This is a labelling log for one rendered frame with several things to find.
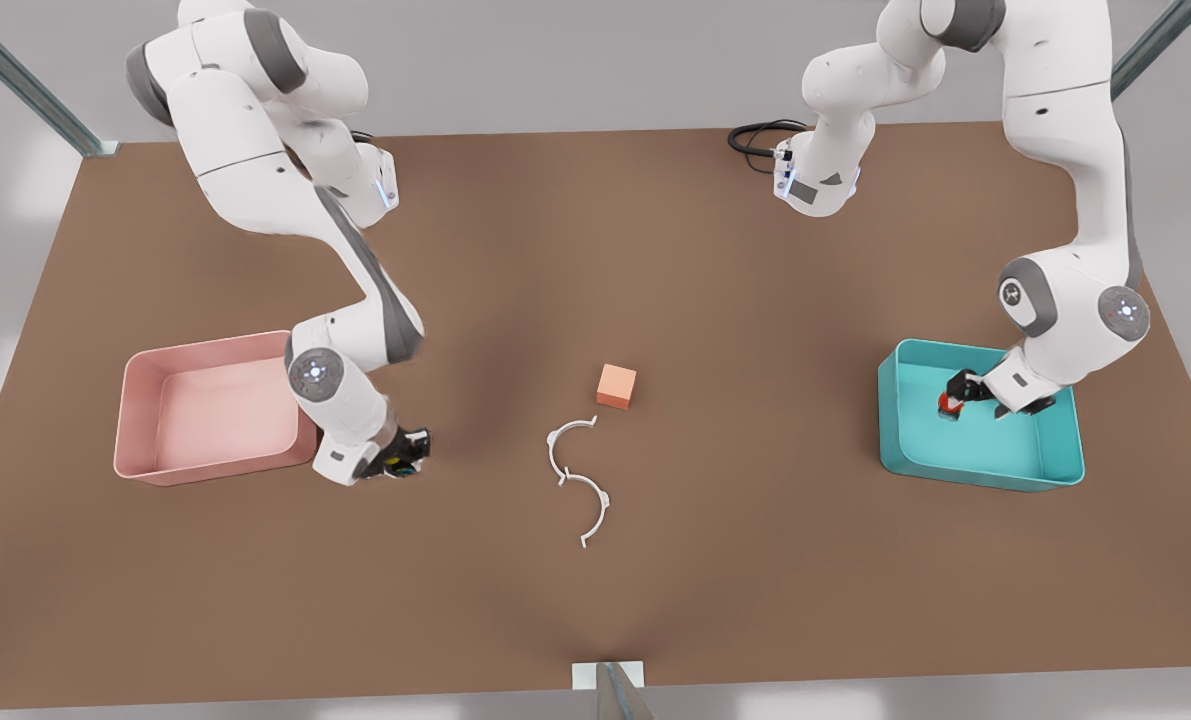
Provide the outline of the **orange cube block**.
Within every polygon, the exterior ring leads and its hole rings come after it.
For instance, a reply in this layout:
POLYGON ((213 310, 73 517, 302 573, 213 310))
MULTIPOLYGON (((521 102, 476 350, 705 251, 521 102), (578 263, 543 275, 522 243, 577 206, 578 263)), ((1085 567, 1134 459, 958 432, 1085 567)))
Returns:
POLYGON ((596 402, 619 411, 630 409, 636 378, 636 370, 605 364, 596 389, 596 402))

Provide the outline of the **blue storage box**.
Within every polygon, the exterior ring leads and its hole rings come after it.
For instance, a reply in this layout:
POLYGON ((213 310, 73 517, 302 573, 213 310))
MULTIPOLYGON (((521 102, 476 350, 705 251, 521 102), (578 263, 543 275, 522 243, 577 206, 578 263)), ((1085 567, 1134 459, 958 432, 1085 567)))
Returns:
POLYGON ((987 370, 1000 348, 898 342, 878 370, 880 461, 888 471, 1010 492, 1075 486, 1085 474, 1072 389, 1037 415, 994 418, 996 402, 969 403, 960 419, 939 415, 946 383, 965 368, 987 370))

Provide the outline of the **silver frame post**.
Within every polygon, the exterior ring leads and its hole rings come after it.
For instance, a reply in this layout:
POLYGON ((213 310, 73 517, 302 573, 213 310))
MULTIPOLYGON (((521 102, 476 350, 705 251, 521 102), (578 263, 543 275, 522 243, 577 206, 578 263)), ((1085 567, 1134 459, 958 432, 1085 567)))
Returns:
POLYGON ((1115 101, 1191 26, 1191 0, 1171 0, 1137 40, 1114 64, 1110 96, 1115 101))
POLYGON ((45 83, 15 60, 1 42, 0 82, 83 158, 112 158, 118 154, 120 148, 118 140, 101 140, 96 137, 50 88, 46 88, 45 83))
POLYGON ((573 691, 596 691, 596 720, 656 720, 641 689, 644 662, 605 660, 570 665, 573 691))

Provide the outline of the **pink storage box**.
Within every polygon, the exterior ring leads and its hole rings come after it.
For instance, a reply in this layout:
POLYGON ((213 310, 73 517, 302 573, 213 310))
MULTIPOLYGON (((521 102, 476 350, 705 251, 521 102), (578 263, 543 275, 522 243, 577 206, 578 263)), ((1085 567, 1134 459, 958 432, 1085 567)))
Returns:
POLYGON ((289 331, 152 348, 121 383, 112 469, 151 486, 301 465, 316 425, 289 392, 289 331))

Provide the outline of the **white s-shaped hook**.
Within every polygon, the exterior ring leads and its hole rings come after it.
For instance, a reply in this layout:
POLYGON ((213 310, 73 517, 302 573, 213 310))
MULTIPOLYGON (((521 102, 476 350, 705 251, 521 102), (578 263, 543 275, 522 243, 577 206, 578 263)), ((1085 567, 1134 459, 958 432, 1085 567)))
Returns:
POLYGON ((599 532, 599 530, 601 528, 601 524, 605 520, 605 516, 607 516, 607 509, 610 507, 610 496, 607 495, 607 492, 604 492, 604 489, 598 483, 596 483, 596 480, 586 477, 586 475, 582 474, 573 472, 568 467, 560 465, 557 457, 557 445, 559 445, 559 438, 562 437, 566 432, 568 432, 568 430, 594 428, 596 424, 598 424, 598 415, 592 415, 590 419, 576 419, 567 421, 563 425, 560 425, 559 428, 551 430, 551 432, 548 436, 545 436, 545 451, 548 451, 548 461, 551 467, 551 470, 555 474, 557 474, 559 487, 563 487, 568 482, 568 480, 576 480, 576 482, 584 483, 586 484, 586 487, 590 487, 591 492, 596 493, 596 497, 598 497, 600 502, 600 511, 598 519, 596 519, 596 522, 592 524, 592 527, 590 530, 586 530, 586 532, 580 538, 578 538, 578 541, 580 541, 581 547, 584 547, 584 550, 586 550, 586 547, 590 547, 590 538, 599 532))

